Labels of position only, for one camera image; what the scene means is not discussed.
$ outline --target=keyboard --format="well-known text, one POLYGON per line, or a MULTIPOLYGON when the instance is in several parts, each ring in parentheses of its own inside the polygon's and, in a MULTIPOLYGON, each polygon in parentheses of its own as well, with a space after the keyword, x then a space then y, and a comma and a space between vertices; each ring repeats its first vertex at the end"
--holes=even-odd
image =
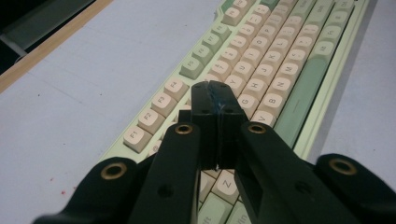
MULTIPOLYGON (((101 160, 156 153, 191 86, 228 84, 248 118, 302 159, 342 73, 368 0, 223 0, 217 17, 101 160)), ((250 223, 233 170, 202 171, 198 223, 250 223)))

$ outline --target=mint green keycap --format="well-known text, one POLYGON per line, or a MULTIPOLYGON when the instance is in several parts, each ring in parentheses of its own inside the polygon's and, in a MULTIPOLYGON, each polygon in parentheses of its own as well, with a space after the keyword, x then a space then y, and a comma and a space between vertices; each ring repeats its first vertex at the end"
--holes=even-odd
POLYGON ((355 6, 355 0, 338 0, 334 6, 334 10, 347 11, 348 13, 355 6))
POLYGON ((233 211, 230 214, 230 217, 227 220, 227 224, 250 224, 250 219, 248 218, 248 212, 245 206, 236 202, 233 207, 233 211))
POLYGON ((216 53, 221 47, 222 41, 217 35, 207 33, 202 39, 202 44, 210 48, 213 53, 216 53))
POLYGON ((233 206, 226 203, 220 197, 213 193, 209 193, 202 205, 201 210, 198 215, 198 224, 224 224, 227 220, 228 215, 230 215, 233 206))
POLYGON ((221 11, 224 13, 227 11, 229 7, 233 5, 234 0, 225 0, 224 3, 221 5, 221 11))
POLYGON ((305 24, 314 24, 318 27, 322 27, 332 10, 333 3, 334 1, 332 0, 318 0, 306 19, 305 24))
POLYGON ((222 23, 214 25, 210 32, 220 37, 221 41, 226 40, 231 34, 231 30, 228 28, 228 26, 222 23))
POLYGON ((314 4, 314 0, 298 1, 293 8, 293 11, 290 13, 290 16, 299 16, 301 18, 306 18, 314 4))
POLYGON ((279 2, 279 0, 261 0, 260 4, 268 6, 272 11, 276 7, 277 2, 279 2))
POLYGON ((192 57, 207 65, 213 57, 212 51, 205 45, 199 45, 192 50, 192 57))
POLYGON ((191 79, 196 79, 201 74, 204 66, 198 61, 198 59, 192 56, 184 59, 181 65, 180 74, 191 79))
POLYGON ((274 129, 289 147, 293 147, 303 127, 321 80, 326 74, 327 66, 328 63, 324 59, 308 59, 289 100, 283 107, 274 129))

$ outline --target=screw hole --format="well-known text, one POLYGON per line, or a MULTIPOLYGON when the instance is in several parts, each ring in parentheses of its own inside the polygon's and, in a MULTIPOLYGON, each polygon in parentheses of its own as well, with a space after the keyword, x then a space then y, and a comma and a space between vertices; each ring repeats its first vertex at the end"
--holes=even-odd
POLYGON ((330 167, 334 169, 334 171, 342 175, 355 175, 358 172, 358 170, 352 163, 343 159, 332 159, 329 161, 329 164, 330 167))
POLYGON ((264 126, 260 124, 252 124, 248 126, 248 130, 251 131, 252 133, 265 133, 264 126))
POLYGON ((123 162, 117 162, 107 165, 101 172, 101 177, 105 180, 118 179, 122 177, 127 168, 123 162))
POLYGON ((175 128, 175 132, 178 134, 188 134, 192 132, 192 126, 187 124, 178 125, 175 128))

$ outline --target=black object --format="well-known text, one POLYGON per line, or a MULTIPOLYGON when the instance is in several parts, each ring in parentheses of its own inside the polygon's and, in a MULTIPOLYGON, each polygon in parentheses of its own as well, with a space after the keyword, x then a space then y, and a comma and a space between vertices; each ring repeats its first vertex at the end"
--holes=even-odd
POLYGON ((233 98, 230 88, 216 82, 197 85, 192 111, 181 117, 198 116, 199 124, 171 126, 159 152, 137 165, 123 158, 100 162, 61 213, 35 224, 196 223, 200 170, 230 166, 252 223, 396 223, 396 194, 356 161, 332 154, 314 166, 299 159, 267 125, 247 121, 237 131, 234 127, 245 118, 227 100, 233 98), (197 105, 195 99, 204 100, 197 105), (228 104, 232 110, 219 110, 228 104), (222 119, 223 112, 230 118, 222 119), (230 128, 233 142, 203 134, 208 126, 216 128, 207 132, 215 135, 230 128), (235 144, 236 153, 229 156, 221 142, 235 144), (213 147, 202 153, 207 146, 213 147))

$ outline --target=desk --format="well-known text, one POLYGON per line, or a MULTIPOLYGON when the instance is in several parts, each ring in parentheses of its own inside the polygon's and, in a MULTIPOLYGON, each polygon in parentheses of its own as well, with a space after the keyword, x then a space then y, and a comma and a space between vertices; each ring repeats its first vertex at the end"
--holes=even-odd
MULTIPOLYGON (((30 223, 75 187, 209 27, 219 1, 115 0, 0 95, 0 217, 30 223)), ((396 2, 378 1, 315 143, 396 189, 396 2)))

